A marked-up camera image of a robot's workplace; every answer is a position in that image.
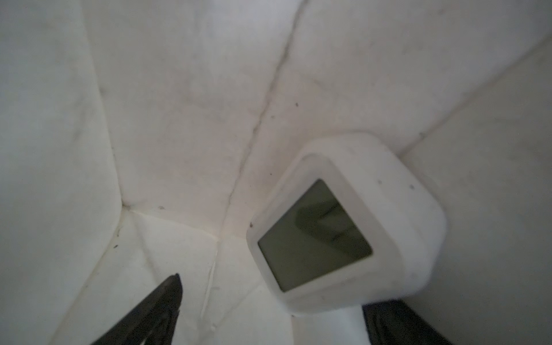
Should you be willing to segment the small white digital clock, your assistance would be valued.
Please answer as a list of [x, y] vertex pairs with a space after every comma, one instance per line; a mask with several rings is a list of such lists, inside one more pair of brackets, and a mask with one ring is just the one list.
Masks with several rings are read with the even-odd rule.
[[447, 232], [440, 203], [380, 139], [308, 143], [250, 221], [247, 244], [294, 316], [416, 294]]

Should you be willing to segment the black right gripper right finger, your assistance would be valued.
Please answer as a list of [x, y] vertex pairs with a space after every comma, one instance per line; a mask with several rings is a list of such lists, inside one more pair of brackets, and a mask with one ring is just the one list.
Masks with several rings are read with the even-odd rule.
[[366, 304], [362, 312], [372, 345], [451, 344], [402, 300]]

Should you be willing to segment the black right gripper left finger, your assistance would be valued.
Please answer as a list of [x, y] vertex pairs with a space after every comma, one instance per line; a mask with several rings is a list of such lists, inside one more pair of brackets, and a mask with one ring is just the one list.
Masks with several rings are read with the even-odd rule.
[[171, 275], [94, 343], [171, 345], [182, 298], [181, 277]]

